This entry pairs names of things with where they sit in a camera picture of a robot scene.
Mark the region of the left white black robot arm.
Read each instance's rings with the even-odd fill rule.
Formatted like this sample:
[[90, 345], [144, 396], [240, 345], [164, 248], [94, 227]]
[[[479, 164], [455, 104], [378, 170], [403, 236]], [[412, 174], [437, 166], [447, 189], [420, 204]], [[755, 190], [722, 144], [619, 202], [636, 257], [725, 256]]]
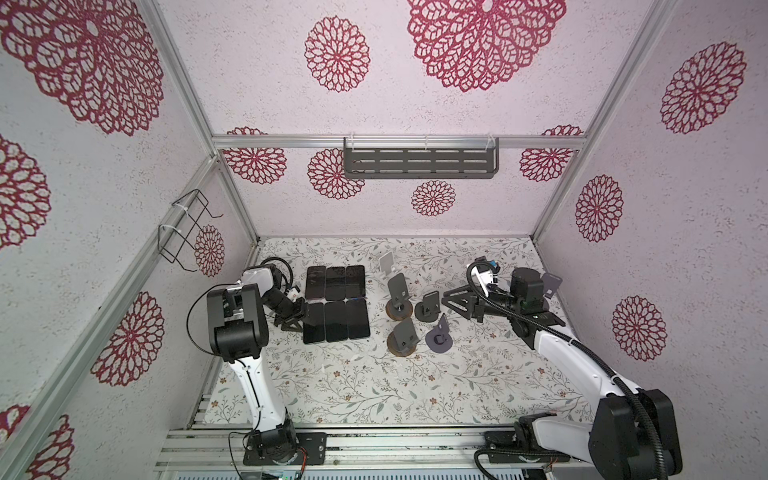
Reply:
[[250, 410], [251, 427], [242, 434], [243, 462], [306, 466], [294, 422], [272, 376], [264, 350], [269, 344], [266, 312], [278, 323], [298, 327], [307, 303], [294, 288], [287, 260], [271, 256], [246, 268], [234, 283], [215, 284], [191, 304], [185, 330], [200, 352], [226, 363], [239, 380]]

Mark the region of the purple case phone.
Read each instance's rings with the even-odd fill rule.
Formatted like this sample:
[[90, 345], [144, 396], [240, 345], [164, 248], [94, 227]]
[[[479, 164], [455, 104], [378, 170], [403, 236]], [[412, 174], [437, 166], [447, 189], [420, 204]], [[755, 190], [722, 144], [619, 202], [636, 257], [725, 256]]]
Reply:
[[305, 298], [307, 300], [321, 300], [325, 298], [326, 267], [310, 266], [307, 269], [305, 282]]

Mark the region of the tall black phone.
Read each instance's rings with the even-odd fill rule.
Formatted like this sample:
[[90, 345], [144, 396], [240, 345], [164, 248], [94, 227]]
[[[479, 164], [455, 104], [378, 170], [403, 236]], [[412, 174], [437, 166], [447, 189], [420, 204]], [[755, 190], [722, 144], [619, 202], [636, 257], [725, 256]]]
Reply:
[[347, 309], [344, 301], [331, 301], [324, 305], [324, 322], [327, 342], [348, 339]]

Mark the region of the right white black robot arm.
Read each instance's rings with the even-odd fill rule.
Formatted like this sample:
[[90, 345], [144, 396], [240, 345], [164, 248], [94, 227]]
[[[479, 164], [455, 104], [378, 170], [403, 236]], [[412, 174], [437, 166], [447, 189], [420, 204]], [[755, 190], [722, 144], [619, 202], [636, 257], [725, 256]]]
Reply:
[[668, 479], [683, 470], [671, 399], [645, 389], [611, 368], [579, 341], [549, 301], [561, 280], [528, 267], [500, 286], [500, 266], [478, 257], [467, 265], [464, 286], [448, 291], [443, 305], [468, 320], [505, 318], [513, 333], [564, 374], [593, 410], [590, 423], [554, 413], [519, 418], [509, 440], [489, 438], [474, 454], [491, 462], [554, 464], [577, 460], [603, 479]]

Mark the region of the blue case phone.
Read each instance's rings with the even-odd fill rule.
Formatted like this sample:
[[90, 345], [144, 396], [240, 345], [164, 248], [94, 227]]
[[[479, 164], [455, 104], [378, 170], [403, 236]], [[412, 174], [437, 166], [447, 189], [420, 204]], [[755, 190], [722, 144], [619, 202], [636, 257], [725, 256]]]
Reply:
[[366, 297], [366, 272], [363, 265], [345, 268], [345, 296], [347, 299]]

